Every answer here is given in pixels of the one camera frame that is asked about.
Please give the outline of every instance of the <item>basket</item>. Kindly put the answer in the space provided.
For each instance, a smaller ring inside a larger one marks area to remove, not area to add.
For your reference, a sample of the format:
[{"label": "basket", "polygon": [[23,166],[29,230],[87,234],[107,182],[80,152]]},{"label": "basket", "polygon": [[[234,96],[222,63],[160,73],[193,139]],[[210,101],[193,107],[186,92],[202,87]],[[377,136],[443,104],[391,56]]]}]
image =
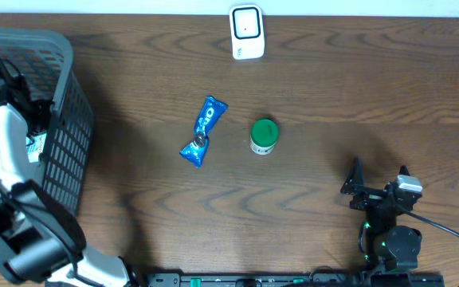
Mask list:
[{"label": "basket", "polygon": [[75,216],[92,142],[94,117],[72,72],[72,46],[55,32],[0,29],[0,57],[14,63],[25,76],[32,99],[53,99],[40,154],[41,186]]}]

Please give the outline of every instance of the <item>small jar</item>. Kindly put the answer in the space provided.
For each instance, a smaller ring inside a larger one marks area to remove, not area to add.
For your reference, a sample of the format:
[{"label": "small jar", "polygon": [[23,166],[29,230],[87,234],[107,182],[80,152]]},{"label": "small jar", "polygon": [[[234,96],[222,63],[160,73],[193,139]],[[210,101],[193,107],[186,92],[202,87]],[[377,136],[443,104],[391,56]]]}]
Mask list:
[{"label": "small jar", "polygon": [[251,149],[258,155],[269,154],[276,146],[279,128],[271,120],[258,120],[251,130]]}]

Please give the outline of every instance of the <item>white wall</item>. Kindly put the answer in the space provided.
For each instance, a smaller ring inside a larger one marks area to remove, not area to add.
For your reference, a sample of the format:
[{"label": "white wall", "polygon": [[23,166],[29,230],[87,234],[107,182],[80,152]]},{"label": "white wall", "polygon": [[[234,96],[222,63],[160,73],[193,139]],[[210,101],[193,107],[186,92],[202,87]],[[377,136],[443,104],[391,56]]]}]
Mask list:
[{"label": "white wall", "polygon": [[[233,0],[0,0],[0,12],[228,14]],[[267,15],[459,17],[459,0],[254,0]]]}]

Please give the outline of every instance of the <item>black cable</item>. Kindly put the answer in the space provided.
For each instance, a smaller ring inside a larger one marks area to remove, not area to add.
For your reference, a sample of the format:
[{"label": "black cable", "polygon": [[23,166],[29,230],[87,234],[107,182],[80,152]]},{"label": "black cable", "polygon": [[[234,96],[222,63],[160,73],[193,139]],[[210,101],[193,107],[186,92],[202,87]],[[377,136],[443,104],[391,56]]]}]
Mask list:
[{"label": "black cable", "polygon": [[396,202],[396,198],[394,197],[394,195],[392,195],[391,198],[392,198],[394,204],[396,205],[396,207],[397,207],[402,213],[407,214],[407,215],[409,215],[409,216],[411,216],[411,217],[413,217],[413,218],[416,218],[417,220],[420,220],[420,221],[422,221],[422,222],[424,222],[424,223],[428,223],[428,224],[430,224],[431,226],[435,226],[435,227],[437,227],[437,228],[440,228],[440,229],[444,230],[445,232],[449,232],[450,234],[452,234],[452,235],[454,235],[454,236],[456,236],[456,237],[459,238],[459,233],[458,233],[458,232],[456,232],[456,231],[450,229],[449,227],[443,226],[442,224],[433,222],[433,221],[429,220],[428,218],[424,218],[424,217],[422,217],[421,215],[417,215],[417,214],[415,214],[415,213],[412,213],[412,212],[408,211],[405,207],[399,205],[398,202]]},{"label": "black cable", "polygon": [[339,274],[331,267],[331,266],[328,266],[328,265],[322,265],[322,266],[318,266],[316,267],[312,272],[311,274],[309,274],[309,280],[312,281],[313,280],[313,276],[315,276],[316,273],[318,273],[320,271],[320,269],[329,269],[331,270],[335,276],[338,278],[339,282],[343,283],[344,280],[339,276]]},{"label": "black cable", "polygon": [[77,279],[79,282],[84,283],[88,286],[102,287],[102,285],[93,284],[92,282],[87,281],[86,279],[80,277],[79,274],[77,273],[78,266],[77,266],[76,259],[74,258],[73,251],[70,249],[67,242],[65,242],[65,240],[63,240],[61,236],[56,233],[56,231],[54,231],[51,227],[45,224],[42,220],[40,220],[33,214],[23,209],[22,206],[20,206],[20,203],[17,200],[12,199],[10,196],[8,196],[7,193],[8,191],[6,191],[5,187],[0,183],[0,196],[4,203],[10,204],[15,210],[22,212],[26,217],[35,221],[39,226],[41,226],[44,230],[46,230],[49,233],[49,235],[51,235],[51,237],[59,241],[59,243],[61,244],[61,247],[63,248],[67,257],[69,258],[70,263],[72,264],[73,277],[75,279]]}]

